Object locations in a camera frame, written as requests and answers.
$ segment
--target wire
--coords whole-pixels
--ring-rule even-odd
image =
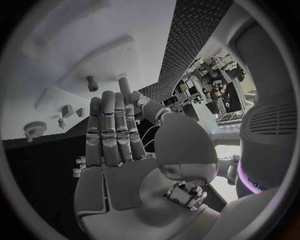
[[[159,127],[159,126],[158,126],[158,125],[154,125],[154,126],[150,127],[150,128],[145,132],[145,134],[142,136],[142,138],[141,138],[142,141],[143,141],[144,137],[146,136],[146,134],[147,134],[151,129],[153,129],[154,127]]]
[[[147,142],[147,144],[144,146],[144,148],[146,148],[150,143],[152,143],[154,141],[154,138],[151,140],[151,141],[149,141],[149,142]]]

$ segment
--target robotic hand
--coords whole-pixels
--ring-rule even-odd
[[[97,231],[95,221],[107,226],[101,234],[113,226],[109,221],[130,232],[134,225],[127,226],[128,220],[141,226],[141,233],[151,230],[166,237],[168,228],[161,224],[182,228],[183,219],[195,219],[207,207],[202,204],[206,192],[201,186],[217,175],[215,147],[193,119],[137,91],[130,92],[126,78],[119,80],[119,86],[121,92],[105,91],[102,99],[91,100],[86,168],[75,191],[75,214],[89,233]],[[154,138],[155,158],[147,156],[142,144],[135,108],[160,126]]]

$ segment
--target ventilation grille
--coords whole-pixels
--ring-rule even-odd
[[[296,129],[297,108],[293,103],[257,111],[250,122],[251,132],[263,135],[294,134]]]

